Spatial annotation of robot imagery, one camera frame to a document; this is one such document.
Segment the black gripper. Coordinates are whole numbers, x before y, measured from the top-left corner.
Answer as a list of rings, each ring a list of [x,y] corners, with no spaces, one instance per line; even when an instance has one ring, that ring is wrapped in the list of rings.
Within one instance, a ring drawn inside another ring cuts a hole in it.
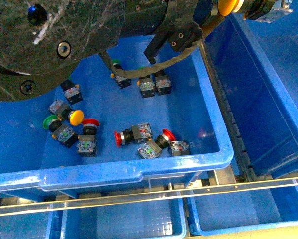
[[[153,35],[168,0],[0,0],[0,102],[21,101],[61,84],[78,63]],[[198,0],[194,21],[214,15],[215,0]]]

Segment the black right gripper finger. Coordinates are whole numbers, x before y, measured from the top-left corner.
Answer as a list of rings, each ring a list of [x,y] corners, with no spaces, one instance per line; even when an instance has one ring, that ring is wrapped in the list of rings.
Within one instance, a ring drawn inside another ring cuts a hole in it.
[[[211,34],[219,25],[225,21],[225,17],[218,14],[211,16],[203,25],[202,30],[204,34]]]
[[[175,52],[181,52],[203,37],[203,30],[194,21],[197,0],[169,0],[164,20],[154,30],[154,38],[144,51],[144,55],[155,64],[155,57],[166,42]]]

